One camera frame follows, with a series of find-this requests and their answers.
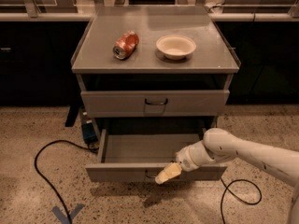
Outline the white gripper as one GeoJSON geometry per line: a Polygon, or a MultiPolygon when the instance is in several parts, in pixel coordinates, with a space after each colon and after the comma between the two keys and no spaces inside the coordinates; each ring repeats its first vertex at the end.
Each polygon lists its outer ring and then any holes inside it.
{"type": "Polygon", "coordinates": [[[215,161],[209,156],[202,141],[188,145],[176,154],[176,162],[170,162],[155,177],[155,182],[159,185],[177,177],[182,170],[191,172],[202,165],[212,164],[215,161]]]}

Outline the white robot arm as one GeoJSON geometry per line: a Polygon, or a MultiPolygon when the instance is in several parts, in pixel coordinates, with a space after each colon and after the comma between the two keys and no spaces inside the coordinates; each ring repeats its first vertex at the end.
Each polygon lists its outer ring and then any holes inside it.
{"type": "Polygon", "coordinates": [[[299,224],[299,153],[240,139],[220,128],[211,128],[201,141],[176,154],[176,161],[157,174],[155,182],[164,182],[206,164],[239,158],[294,187],[288,224],[299,224]]]}

